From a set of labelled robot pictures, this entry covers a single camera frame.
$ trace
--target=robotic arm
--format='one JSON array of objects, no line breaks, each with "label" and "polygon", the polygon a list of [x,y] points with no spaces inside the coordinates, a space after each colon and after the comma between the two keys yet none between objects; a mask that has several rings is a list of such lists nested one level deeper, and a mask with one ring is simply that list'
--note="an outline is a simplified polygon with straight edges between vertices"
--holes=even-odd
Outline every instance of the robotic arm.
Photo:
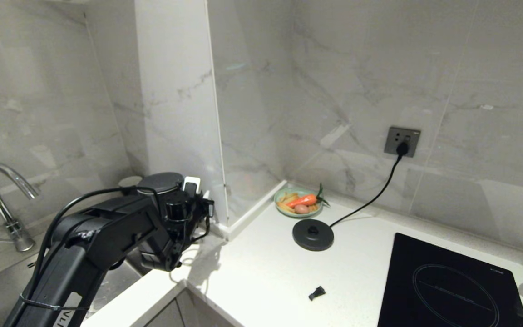
[{"label": "robotic arm", "polygon": [[[113,198],[62,219],[52,232],[41,269],[4,326],[79,326],[108,270],[120,266],[137,247],[148,268],[172,271],[179,267],[182,252],[198,239],[191,236],[199,222],[206,219],[203,236],[209,232],[214,205],[189,180],[182,190],[163,198]],[[164,209],[162,217],[154,201]]]}]

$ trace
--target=stainless steel sink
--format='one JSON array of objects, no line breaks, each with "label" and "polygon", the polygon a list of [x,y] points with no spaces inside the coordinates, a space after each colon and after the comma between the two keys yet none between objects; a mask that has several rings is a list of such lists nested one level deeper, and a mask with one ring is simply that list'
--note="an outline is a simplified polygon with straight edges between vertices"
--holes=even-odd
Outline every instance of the stainless steel sink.
[{"label": "stainless steel sink", "polygon": [[[5,322],[9,311],[17,301],[17,297],[31,278],[33,272],[31,263],[34,263],[35,259],[36,256],[32,256],[0,272],[0,326]],[[122,266],[108,272],[92,302],[87,318],[149,271],[149,269],[141,267],[139,262],[139,254],[133,252]]]}]

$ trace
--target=plate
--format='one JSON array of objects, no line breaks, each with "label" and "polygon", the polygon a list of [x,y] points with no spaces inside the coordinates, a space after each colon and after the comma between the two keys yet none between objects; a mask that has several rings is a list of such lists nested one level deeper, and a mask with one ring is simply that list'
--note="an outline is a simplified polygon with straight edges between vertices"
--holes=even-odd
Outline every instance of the plate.
[{"label": "plate", "polygon": [[307,218],[321,213],[323,209],[322,203],[318,203],[318,210],[314,211],[313,213],[306,213],[305,215],[298,215],[297,213],[289,213],[288,211],[282,210],[280,207],[278,207],[276,202],[278,201],[278,199],[282,198],[286,194],[286,192],[297,193],[299,197],[304,197],[308,194],[317,194],[317,192],[310,191],[305,188],[282,188],[281,190],[277,191],[274,195],[274,205],[276,206],[276,209],[278,209],[278,211],[280,211],[282,214],[292,218]]}]

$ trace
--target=chrome faucet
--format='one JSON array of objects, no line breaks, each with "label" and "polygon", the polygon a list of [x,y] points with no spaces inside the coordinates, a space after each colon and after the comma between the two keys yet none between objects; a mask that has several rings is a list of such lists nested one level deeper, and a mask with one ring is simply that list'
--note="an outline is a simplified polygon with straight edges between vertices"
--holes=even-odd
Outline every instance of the chrome faucet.
[{"label": "chrome faucet", "polygon": [[[31,185],[23,178],[19,173],[13,170],[11,167],[0,163],[0,172],[12,180],[17,187],[25,194],[29,199],[34,199],[38,196],[37,191],[31,187]],[[3,199],[0,195],[0,213],[4,218],[4,226],[8,231],[9,237],[11,240],[0,239],[0,242],[3,243],[13,243],[15,244],[15,249],[18,252],[24,252],[31,249],[35,242],[31,238],[30,234],[25,230],[23,224],[16,218],[12,217],[9,213],[9,209],[5,205]]]}]

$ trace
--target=induction cooktop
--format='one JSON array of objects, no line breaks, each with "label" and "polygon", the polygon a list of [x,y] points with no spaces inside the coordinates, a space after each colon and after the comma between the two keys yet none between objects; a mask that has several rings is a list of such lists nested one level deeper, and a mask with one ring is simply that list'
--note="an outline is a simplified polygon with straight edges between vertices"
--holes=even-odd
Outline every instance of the induction cooktop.
[{"label": "induction cooktop", "polygon": [[395,234],[378,327],[523,327],[511,271]]}]

